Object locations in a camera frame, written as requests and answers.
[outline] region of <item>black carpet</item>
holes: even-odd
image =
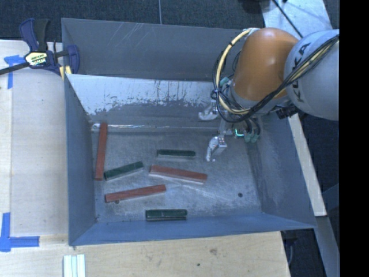
[[[340,0],[323,1],[333,29],[340,28]],[[19,38],[19,24],[30,17],[49,18],[46,39],[57,42],[62,40],[62,17],[212,28],[264,27],[257,0],[0,0],[0,5],[0,39]],[[302,125],[324,192],[339,182],[338,122],[307,116]],[[339,209],[330,211],[329,216],[339,244]],[[295,235],[292,277],[325,276],[314,232],[300,230]]]

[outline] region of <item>clamp handle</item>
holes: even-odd
[[[46,28],[50,20],[35,20],[29,18],[22,22],[19,31],[22,40],[27,43],[30,51],[46,51],[47,43],[45,41]]]

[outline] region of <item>blue tape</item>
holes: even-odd
[[[2,215],[0,252],[10,252],[12,248],[38,247],[40,236],[10,237],[10,212]]]
[[[25,60],[19,55],[12,55],[11,57],[4,57],[4,61],[9,65],[18,65],[19,63],[24,63]],[[11,89],[13,87],[13,72],[10,72],[7,77],[7,88]]]

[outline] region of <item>black cable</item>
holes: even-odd
[[[281,11],[281,13],[284,15],[284,17],[288,20],[288,22],[291,24],[291,26],[295,29],[295,31],[297,32],[297,34],[299,34],[299,36],[302,38],[303,35],[299,32],[299,30],[295,27],[295,25],[293,24],[293,22],[289,19],[289,17],[287,16],[287,14],[283,11],[283,9],[281,8],[281,6],[279,6],[278,2],[276,0],[272,0],[274,2],[274,4],[279,8],[279,10]]]

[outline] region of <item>yellow label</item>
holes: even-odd
[[[37,66],[41,63],[46,63],[47,54],[46,53],[30,53],[25,57],[25,60],[31,66]]]

